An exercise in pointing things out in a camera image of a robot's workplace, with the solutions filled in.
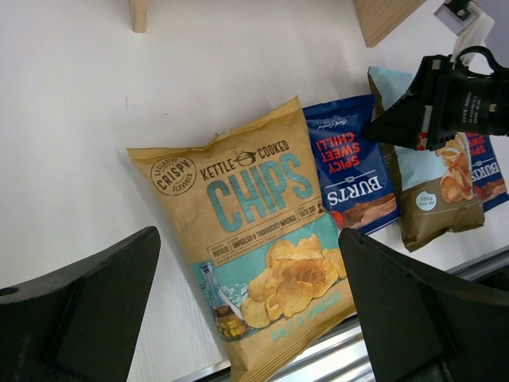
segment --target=burts chip bag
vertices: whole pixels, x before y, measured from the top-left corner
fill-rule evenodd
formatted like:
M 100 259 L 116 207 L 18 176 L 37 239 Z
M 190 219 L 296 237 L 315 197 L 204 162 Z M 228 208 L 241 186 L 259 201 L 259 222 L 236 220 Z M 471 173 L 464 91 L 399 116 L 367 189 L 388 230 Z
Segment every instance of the burts chip bag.
M 128 152 L 173 222 L 231 380 L 267 380 L 354 312 L 298 99 L 205 147 Z
M 467 133 L 472 158 L 472 180 L 474 190 L 483 202 L 487 212 L 509 200 L 506 182 L 500 172 L 490 137 Z
M 374 106 L 373 95 L 361 95 L 304 109 L 324 206 L 339 228 L 362 233 L 399 216 L 379 144 L 360 137 Z

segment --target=wooden leg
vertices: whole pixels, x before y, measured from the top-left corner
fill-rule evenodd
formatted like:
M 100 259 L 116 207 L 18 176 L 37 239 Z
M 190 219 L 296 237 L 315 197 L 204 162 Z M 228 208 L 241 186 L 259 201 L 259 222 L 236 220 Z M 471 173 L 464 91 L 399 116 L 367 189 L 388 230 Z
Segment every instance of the wooden leg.
M 354 0 L 360 28 L 368 48 L 408 18 L 425 0 Z
M 130 19 L 133 31 L 144 33 L 146 31 L 146 12 L 149 0 L 129 0 Z

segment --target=wooden post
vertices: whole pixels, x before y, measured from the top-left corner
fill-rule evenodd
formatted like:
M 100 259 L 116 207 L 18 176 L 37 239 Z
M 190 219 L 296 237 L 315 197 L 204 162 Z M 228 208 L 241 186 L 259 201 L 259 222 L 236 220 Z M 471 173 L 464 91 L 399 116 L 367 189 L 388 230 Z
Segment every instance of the wooden post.
M 425 0 L 354 0 L 360 28 L 368 48 L 408 18 Z
M 144 33 L 146 31 L 146 13 L 149 0 L 129 0 L 130 19 L 133 31 Z

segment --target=blue chip bag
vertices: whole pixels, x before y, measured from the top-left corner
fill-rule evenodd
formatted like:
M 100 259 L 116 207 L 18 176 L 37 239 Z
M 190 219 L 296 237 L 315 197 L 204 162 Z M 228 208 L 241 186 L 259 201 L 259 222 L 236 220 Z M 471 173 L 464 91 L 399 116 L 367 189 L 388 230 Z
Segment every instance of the blue chip bag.
M 487 212 L 509 200 L 506 182 L 500 173 L 499 163 L 487 135 L 467 133 L 470 157 L 472 158 L 472 180 L 474 188 Z
M 360 137 L 374 106 L 373 95 L 360 95 L 304 109 L 324 206 L 339 228 L 362 233 L 399 216 L 379 144 Z

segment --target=circular crispy logo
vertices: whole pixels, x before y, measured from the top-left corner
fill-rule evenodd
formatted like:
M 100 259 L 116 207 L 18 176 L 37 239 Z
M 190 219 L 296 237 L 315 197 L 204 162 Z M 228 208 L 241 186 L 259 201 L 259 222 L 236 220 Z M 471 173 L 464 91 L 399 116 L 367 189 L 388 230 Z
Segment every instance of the circular crispy logo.
M 152 166 L 150 177 L 160 193 L 174 197 L 194 185 L 196 166 L 186 157 L 165 158 Z

